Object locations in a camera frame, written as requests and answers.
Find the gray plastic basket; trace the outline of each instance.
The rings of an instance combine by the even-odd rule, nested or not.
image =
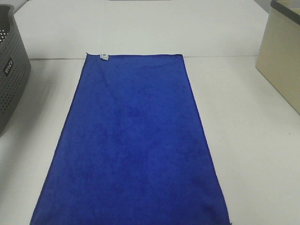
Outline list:
[[[0,134],[22,96],[31,70],[13,10],[11,5],[0,4]]]

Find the beige storage bin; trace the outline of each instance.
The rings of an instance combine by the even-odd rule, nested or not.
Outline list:
[[[256,68],[300,114],[300,0],[273,0]]]

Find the blue towel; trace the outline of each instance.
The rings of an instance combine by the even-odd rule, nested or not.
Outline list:
[[[182,55],[88,55],[31,225],[229,225]]]

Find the white wall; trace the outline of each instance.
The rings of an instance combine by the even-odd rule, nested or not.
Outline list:
[[[15,7],[14,12],[18,11],[18,9],[21,8],[21,6],[24,5],[26,2],[27,0],[0,0],[0,4],[13,5]]]
[[[258,5],[260,5],[267,12],[270,11],[271,0],[254,0]]]

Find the table surface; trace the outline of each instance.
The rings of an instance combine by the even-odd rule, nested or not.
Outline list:
[[[29,57],[45,60],[0,137],[0,225],[30,222],[85,52],[183,53],[233,225],[299,224],[300,116],[255,68],[268,15],[250,0],[81,2],[15,15]]]

